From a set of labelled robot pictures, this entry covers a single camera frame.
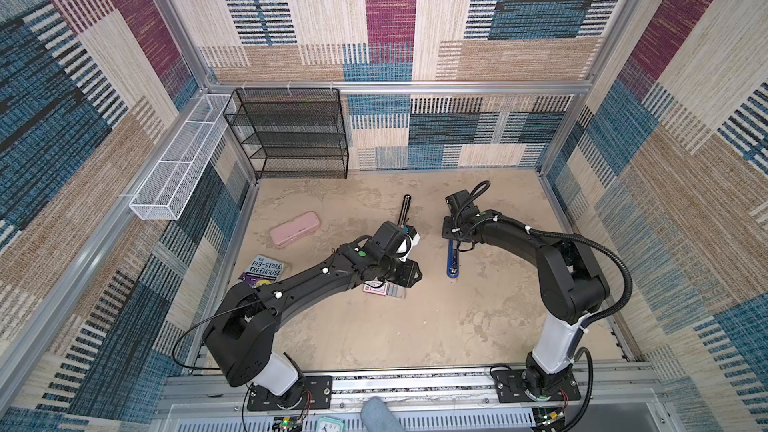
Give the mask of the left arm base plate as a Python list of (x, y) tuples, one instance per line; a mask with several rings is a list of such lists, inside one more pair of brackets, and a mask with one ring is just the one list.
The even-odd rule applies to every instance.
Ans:
[(332, 392), (331, 375), (303, 376), (282, 396), (251, 386), (245, 408), (248, 412), (325, 410), (330, 408)]

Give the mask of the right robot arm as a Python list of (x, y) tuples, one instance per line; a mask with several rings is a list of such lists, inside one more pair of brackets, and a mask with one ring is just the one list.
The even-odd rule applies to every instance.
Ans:
[(474, 203), (478, 197), (475, 189), (445, 198), (449, 214), (443, 236), (472, 246), (495, 246), (536, 268), (547, 315), (526, 358), (523, 383), (531, 399), (548, 399), (568, 381), (585, 321), (599, 311), (610, 287), (587, 244), (567, 234), (535, 231), (492, 209), (482, 211)]

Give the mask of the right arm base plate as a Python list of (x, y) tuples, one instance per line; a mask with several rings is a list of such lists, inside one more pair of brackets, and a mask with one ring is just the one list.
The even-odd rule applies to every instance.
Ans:
[(582, 391), (571, 369), (554, 375), (554, 379), (548, 380), (538, 394), (533, 392), (526, 372), (525, 368), (512, 368), (505, 364), (490, 367), (489, 375), (500, 403), (577, 402), (582, 399)]

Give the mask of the black stapler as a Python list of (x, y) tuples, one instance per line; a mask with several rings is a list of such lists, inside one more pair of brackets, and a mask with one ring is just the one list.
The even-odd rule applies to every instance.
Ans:
[(408, 213), (409, 213), (409, 210), (410, 210), (411, 202), (412, 202), (412, 196), (410, 194), (405, 194), (403, 196), (403, 199), (402, 199), (400, 211), (399, 211), (399, 214), (398, 214), (398, 220), (397, 220), (397, 224), (400, 227), (406, 227), (407, 226), (407, 223), (408, 223)]

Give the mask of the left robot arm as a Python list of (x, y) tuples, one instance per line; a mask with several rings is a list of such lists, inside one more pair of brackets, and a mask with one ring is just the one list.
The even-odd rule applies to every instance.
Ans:
[(287, 279), (232, 286), (203, 332), (203, 343), (228, 385), (254, 384), (277, 397), (293, 393), (302, 374), (289, 358), (273, 352), (280, 328), (317, 303), (369, 282), (412, 287), (422, 277), (409, 258), (419, 240), (414, 227), (386, 221), (374, 235), (339, 245)]

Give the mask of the red white staple box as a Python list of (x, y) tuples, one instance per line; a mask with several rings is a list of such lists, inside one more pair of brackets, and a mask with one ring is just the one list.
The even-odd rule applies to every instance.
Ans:
[(389, 292), (389, 283), (388, 282), (379, 282), (379, 283), (365, 282), (363, 284), (363, 292), (367, 294), (377, 295), (377, 296), (387, 296)]

